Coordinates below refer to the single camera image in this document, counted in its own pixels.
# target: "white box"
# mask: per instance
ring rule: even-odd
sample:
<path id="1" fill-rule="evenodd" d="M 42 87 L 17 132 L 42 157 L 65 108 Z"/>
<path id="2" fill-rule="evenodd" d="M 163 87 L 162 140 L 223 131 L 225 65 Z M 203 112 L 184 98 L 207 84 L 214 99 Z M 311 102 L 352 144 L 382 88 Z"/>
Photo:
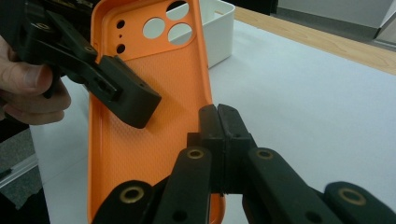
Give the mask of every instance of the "white box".
<path id="1" fill-rule="evenodd" d="M 208 66 L 228 58 L 233 51 L 233 15 L 235 6 L 220 0 L 201 0 L 201 18 L 204 26 L 204 36 Z M 168 17 L 182 17 L 189 10 L 184 4 L 167 12 Z M 190 38 L 191 28 L 180 26 L 170 34 L 172 43 L 184 43 Z"/>

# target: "wooden surface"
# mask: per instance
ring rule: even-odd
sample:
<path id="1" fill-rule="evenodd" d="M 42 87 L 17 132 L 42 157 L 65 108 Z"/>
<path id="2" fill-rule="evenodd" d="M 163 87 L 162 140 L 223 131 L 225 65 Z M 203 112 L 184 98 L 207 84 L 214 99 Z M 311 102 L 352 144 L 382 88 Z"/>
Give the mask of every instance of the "wooden surface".
<path id="1" fill-rule="evenodd" d="M 393 51 L 330 35 L 241 7 L 236 8 L 235 19 L 275 35 L 396 75 L 396 53 Z"/>

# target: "phone case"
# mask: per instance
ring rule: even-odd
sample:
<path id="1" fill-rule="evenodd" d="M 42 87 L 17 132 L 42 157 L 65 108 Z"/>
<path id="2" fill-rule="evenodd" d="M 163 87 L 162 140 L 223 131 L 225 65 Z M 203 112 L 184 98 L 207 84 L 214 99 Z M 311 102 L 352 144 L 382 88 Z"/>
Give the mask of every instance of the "phone case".
<path id="1" fill-rule="evenodd" d="M 92 14 L 99 58 L 118 55 L 162 100 L 147 126 L 136 129 L 90 96 L 90 222 L 118 184 L 134 179 L 155 185 L 170 175 L 187 133 L 198 132 L 198 110 L 212 104 L 199 2 L 174 2 L 103 0 Z M 166 12 L 180 2 L 189 10 L 170 18 Z M 224 207 L 222 197 L 211 196 L 211 223 L 221 222 Z"/>

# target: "brass insert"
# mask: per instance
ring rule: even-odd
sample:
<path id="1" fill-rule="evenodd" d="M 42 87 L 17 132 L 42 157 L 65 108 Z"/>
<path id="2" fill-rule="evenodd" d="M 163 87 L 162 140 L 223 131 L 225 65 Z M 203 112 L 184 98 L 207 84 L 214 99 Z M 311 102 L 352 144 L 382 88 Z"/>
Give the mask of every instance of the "brass insert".
<path id="1" fill-rule="evenodd" d="M 120 200 L 123 203 L 136 203 L 145 195 L 145 191 L 138 186 L 132 186 L 124 189 L 120 194 Z"/>
<path id="2" fill-rule="evenodd" d="M 204 156 L 204 152 L 201 149 L 192 149 L 187 153 L 190 159 L 201 159 Z"/>
<path id="3" fill-rule="evenodd" d="M 364 196 L 354 189 L 341 188 L 338 190 L 338 195 L 340 195 L 340 197 L 348 203 L 352 203 L 358 206 L 364 206 L 367 204 Z"/>
<path id="4" fill-rule="evenodd" d="M 50 30 L 50 27 L 47 24 L 41 23 L 41 22 L 33 24 L 33 26 L 35 26 L 35 27 L 37 27 L 38 29 L 41 29 L 41 30 Z"/>
<path id="5" fill-rule="evenodd" d="M 85 47 L 84 49 L 87 51 L 93 51 L 93 48 L 91 48 L 91 47 Z"/>
<path id="6" fill-rule="evenodd" d="M 257 156 L 264 160 L 271 160 L 274 157 L 274 154 L 266 149 L 257 150 Z"/>

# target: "human hand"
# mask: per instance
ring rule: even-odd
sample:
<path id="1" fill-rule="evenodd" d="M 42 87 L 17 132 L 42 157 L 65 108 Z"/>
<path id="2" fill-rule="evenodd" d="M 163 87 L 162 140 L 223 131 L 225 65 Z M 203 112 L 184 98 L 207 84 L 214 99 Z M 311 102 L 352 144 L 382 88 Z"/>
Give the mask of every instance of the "human hand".
<path id="1" fill-rule="evenodd" d="M 42 93 L 50 88 L 52 71 L 47 65 L 15 63 L 17 56 L 0 36 L 0 120 L 8 113 L 20 122 L 38 125 L 64 117 L 71 99 L 59 80 L 51 98 Z"/>

